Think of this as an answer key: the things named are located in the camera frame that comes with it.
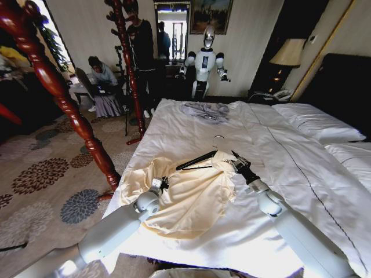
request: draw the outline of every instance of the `lamp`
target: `lamp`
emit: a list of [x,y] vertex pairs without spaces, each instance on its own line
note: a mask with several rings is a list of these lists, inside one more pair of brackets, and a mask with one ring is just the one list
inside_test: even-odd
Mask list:
[[287,39],[269,63],[298,68],[301,62],[304,42],[305,39]]
[[285,83],[292,68],[298,68],[301,62],[301,54],[305,39],[287,39],[277,54],[269,61],[271,64],[281,66],[272,77],[269,85],[269,93],[276,93]]

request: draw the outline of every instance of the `framed painting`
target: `framed painting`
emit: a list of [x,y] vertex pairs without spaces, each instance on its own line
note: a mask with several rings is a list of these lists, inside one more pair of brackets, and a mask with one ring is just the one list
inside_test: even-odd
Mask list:
[[232,3],[233,0],[193,0],[190,34],[203,34],[206,26],[212,25],[216,34],[225,35]]

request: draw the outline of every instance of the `cream shirt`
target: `cream shirt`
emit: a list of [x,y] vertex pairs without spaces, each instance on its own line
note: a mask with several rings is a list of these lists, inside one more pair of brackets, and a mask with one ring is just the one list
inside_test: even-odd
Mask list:
[[235,173],[227,162],[230,159],[235,157],[218,151],[213,158],[190,166],[211,168],[176,171],[176,166],[185,161],[155,158],[147,168],[124,172],[121,200],[132,203],[150,188],[154,177],[167,176],[169,189],[160,198],[161,208],[144,226],[164,237],[195,238],[210,229],[223,215],[225,204],[235,199],[231,182]]

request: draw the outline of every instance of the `headboard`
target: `headboard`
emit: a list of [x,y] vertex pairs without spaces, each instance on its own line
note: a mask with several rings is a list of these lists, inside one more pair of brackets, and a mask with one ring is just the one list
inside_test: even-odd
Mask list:
[[300,103],[309,103],[371,139],[371,57],[327,54]]

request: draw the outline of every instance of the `table lamp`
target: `table lamp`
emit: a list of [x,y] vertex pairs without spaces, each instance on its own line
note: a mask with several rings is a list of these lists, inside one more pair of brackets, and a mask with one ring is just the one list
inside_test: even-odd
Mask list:
[[[277,54],[269,61],[271,64],[281,65],[285,68],[298,68],[301,62],[301,54],[303,52],[303,46],[305,39],[287,39]],[[274,88],[277,91],[277,85],[285,82],[290,71],[286,71],[287,74],[282,74],[283,70],[280,69],[277,74],[273,77]],[[274,93],[274,88],[270,88],[269,92]]]

